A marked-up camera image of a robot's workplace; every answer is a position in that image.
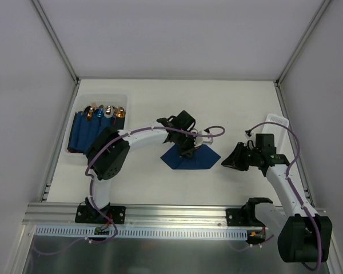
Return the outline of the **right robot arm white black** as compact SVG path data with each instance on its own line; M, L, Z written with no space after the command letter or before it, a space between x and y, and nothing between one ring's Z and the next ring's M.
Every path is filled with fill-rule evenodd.
M274 188L283 207L280 212L269 198L250 198L240 209L227 209L229 226L266 227L277 239L286 263L316 263L329 256L332 222L321 216L293 183L286 156L278 154L273 134L257 134L254 147L237 143L222 166L237 171L256 167Z

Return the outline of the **dark blue paper napkin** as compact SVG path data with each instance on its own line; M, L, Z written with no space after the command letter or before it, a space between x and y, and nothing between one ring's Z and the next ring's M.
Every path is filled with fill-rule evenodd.
M203 144L192 158L181 156L176 145L166 151L160 158L173 170L209 170L221 157L209 146Z

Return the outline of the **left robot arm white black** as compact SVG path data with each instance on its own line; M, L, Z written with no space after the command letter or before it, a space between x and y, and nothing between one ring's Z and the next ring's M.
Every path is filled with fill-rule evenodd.
M111 180L121 171L130 152L151 144L173 143L178 157L190 159L205 137L205 131L196 130L194 124L195 119L182 111L135 130L105 128L86 152L85 176L90 178L88 216L96 223L106 220Z

